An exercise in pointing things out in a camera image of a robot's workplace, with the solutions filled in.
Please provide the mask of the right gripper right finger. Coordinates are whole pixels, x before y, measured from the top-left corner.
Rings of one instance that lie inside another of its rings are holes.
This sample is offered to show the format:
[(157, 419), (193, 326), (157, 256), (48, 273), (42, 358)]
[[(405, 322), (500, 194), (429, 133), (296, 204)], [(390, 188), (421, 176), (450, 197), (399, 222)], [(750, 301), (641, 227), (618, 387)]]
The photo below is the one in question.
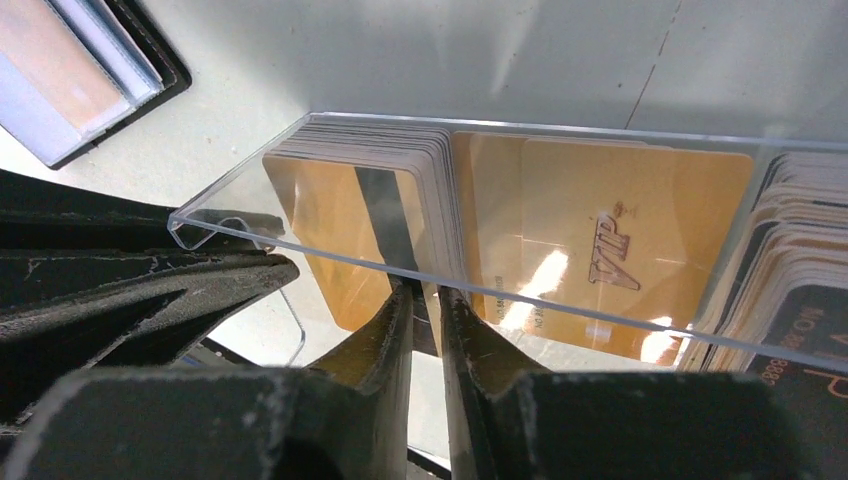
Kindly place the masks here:
[(556, 372), (438, 292), (456, 479), (815, 479), (796, 423), (738, 373)]

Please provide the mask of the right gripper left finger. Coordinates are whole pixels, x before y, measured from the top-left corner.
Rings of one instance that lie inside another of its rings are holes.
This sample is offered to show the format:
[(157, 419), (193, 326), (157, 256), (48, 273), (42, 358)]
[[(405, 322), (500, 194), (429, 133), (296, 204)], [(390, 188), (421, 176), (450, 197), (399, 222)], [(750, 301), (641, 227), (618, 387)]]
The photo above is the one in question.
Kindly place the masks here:
[(6, 479), (402, 479), (413, 295), (303, 367), (99, 368), (58, 380)]

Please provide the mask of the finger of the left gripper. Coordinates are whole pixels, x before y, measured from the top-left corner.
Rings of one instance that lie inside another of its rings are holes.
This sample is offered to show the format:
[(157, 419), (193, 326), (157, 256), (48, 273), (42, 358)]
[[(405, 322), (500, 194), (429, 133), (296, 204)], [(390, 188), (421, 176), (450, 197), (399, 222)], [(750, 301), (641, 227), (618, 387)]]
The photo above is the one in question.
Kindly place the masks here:
[(1, 254), (1, 421), (22, 424), (66, 373), (168, 365), (297, 279), (263, 251)]
[(159, 254), (274, 251), (248, 239), (201, 228), (181, 229), (197, 246), (181, 245), (168, 220), (172, 207), (1, 172), (1, 253)]

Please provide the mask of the clear plastic card tray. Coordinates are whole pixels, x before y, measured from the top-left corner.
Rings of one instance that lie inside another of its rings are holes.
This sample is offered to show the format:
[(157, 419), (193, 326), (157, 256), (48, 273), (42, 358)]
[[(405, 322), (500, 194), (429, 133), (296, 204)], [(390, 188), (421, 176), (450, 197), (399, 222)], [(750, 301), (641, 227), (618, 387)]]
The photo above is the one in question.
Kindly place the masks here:
[(515, 337), (768, 383), (847, 370), (845, 143), (309, 113), (169, 228), (302, 255), (349, 330), (409, 279)]

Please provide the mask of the black card holder wallet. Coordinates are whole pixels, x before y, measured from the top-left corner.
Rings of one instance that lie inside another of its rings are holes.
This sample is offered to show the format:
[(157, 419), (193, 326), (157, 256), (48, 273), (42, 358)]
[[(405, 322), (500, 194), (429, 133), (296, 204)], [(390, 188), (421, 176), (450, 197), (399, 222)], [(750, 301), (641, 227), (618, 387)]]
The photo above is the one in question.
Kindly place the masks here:
[(1, 4), (1, 127), (50, 169), (191, 84), (140, 1)]

